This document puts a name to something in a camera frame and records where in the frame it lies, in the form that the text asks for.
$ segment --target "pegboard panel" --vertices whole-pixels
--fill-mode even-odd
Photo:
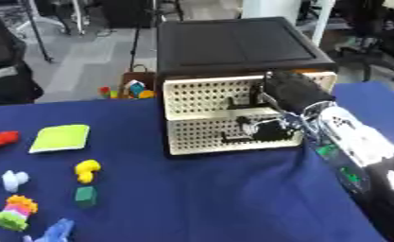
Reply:
[[[211,119],[169,121],[167,122],[167,132],[170,153],[172,155],[186,155],[231,150],[295,147],[301,143],[302,134],[300,132],[295,132],[291,139],[275,142],[223,143],[222,132],[225,132],[231,139],[247,137],[236,123],[236,117],[241,115],[252,121],[261,121],[278,116],[269,113],[266,109],[251,109],[238,111],[234,115]]]
[[[305,74],[330,92],[336,83],[333,72]],[[163,84],[164,111],[167,120],[212,118],[213,112],[224,115],[228,98],[235,104],[249,103],[249,88],[261,82],[263,75],[167,80]]]

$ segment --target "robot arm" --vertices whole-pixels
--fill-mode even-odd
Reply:
[[[256,123],[241,117],[237,122],[246,135],[267,140],[266,130],[273,123],[283,130],[300,130],[348,191],[364,196],[385,190],[394,198],[394,145],[339,107],[334,96],[305,75],[292,72],[266,75],[258,96],[260,103],[282,117]]]

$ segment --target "floor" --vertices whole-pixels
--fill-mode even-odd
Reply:
[[[230,19],[236,16],[239,0],[182,0],[187,19]],[[58,29],[41,24],[40,29],[48,53],[55,62],[49,64],[42,58],[37,43],[26,30],[28,49],[26,61],[35,72],[36,81],[45,89],[45,95],[38,102],[66,100],[87,100],[101,98],[98,88],[116,88],[129,65],[133,29],[116,29],[109,36],[105,34],[100,18],[92,20],[85,36],[65,36]],[[144,30],[139,42],[137,63],[149,69],[156,68],[155,35]],[[375,69],[373,79],[384,82],[394,90],[392,76],[382,69]],[[357,67],[343,68],[339,82],[356,82],[361,79]]]

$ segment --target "desk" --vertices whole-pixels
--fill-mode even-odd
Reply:
[[[376,82],[341,84],[340,102],[394,140],[394,95]],[[384,241],[333,173],[306,147],[168,161],[154,100],[101,100],[0,107],[0,130],[21,142],[0,148],[0,175],[26,171],[23,195],[39,203],[27,231],[36,237],[65,216],[75,241]],[[91,126],[83,150],[28,155],[40,128]],[[97,159],[98,202],[82,210],[75,164]],[[0,210],[9,194],[0,181]],[[0,229],[0,241],[20,235]]]

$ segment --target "black box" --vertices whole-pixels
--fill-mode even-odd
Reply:
[[[268,71],[334,72],[336,68],[325,53],[282,17],[163,23],[158,33],[157,92],[162,100],[166,153],[252,149],[250,146],[225,149],[218,143],[218,132],[208,127],[210,124],[216,129],[229,129],[237,135],[236,126],[226,119],[231,116],[225,108],[227,98],[244,103],[248,99],[248,85]],[[243,112],[254,116],[265,113]],[[172,129],[180,131],[186,144],[197,149],[180,151],[184,141],[176,137],[179,140],[172,143],[169,140]],[[172,152],[172,146],[180,147],[179,152]]]

